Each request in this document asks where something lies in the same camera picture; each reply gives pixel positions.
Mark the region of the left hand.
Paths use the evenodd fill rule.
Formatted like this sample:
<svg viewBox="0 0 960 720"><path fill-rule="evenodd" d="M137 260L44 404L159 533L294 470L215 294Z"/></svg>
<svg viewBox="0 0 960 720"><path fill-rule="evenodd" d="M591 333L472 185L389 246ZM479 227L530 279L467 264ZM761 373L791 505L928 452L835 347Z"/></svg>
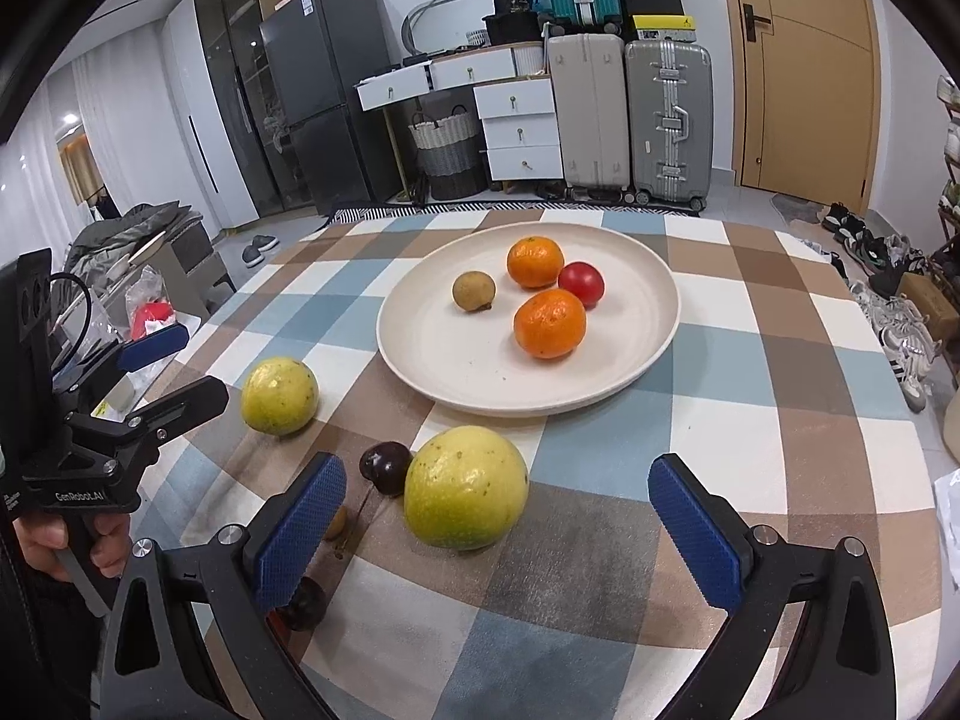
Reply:
<svg viewBox="0 0 960 720"><path fill-rule="evenodd" d="M93 520L94 541L89 559L107 578L121 575L130 553L130 515L99 514ZM68 582L60 551L76 551L70 544L64 519L47 512L29 512L14 521L16 538L29 567L60 582Z"/></svg>

